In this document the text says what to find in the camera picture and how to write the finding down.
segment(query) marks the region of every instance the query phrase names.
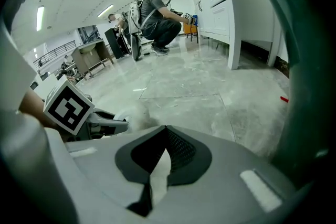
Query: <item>backpack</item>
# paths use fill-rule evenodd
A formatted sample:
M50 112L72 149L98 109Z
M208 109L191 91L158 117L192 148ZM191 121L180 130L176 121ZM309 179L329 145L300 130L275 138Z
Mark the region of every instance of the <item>backpack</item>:
M139 31L143 29L143 26L149 19L149 17L152 16L152 14L156 11L156 8L153 9L147 16L147 18L143 21L141 24L141 5L144 0L136 0L130 4L130 8L128 11L128 26L130 30L130 34L137 34Z

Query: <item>red object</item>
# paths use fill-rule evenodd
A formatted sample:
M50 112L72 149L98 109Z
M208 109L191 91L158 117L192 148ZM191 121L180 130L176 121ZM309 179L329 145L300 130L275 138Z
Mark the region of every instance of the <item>red object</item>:
M283 97L283 96L280 96L280 99L283 100L283 101L285 101L286 103L289 102L289 100L287 98Z

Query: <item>sneaker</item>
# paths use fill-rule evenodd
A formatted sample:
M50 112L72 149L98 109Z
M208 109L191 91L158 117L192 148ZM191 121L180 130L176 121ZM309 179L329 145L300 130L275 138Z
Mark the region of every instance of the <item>sneaker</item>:
M152 47L151 52L154 52L157 56L164 56L168 54L168 52L166 52L163 48L156 47Z
M170 50L170 48L168 48L168 47L166 47L166 46L164 46L163 48L162 48L164 51L169 51Z

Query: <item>orange chair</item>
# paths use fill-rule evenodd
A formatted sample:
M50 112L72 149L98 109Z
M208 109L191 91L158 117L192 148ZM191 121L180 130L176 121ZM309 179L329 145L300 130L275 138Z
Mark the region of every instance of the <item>orange chair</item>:
M189 37L189 34L191 34L191 41L193 41L193 35L192 34L197 34L197 43L198 43L197 26L183 24L183 32L184 32L184 34L187 35L187 38Z

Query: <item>wheel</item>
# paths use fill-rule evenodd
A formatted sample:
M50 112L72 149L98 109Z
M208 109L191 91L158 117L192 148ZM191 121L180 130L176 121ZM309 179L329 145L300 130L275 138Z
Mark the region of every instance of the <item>wheel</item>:
M137 35L131 35L132 56L134 61L138 61L141 56L141 41Z

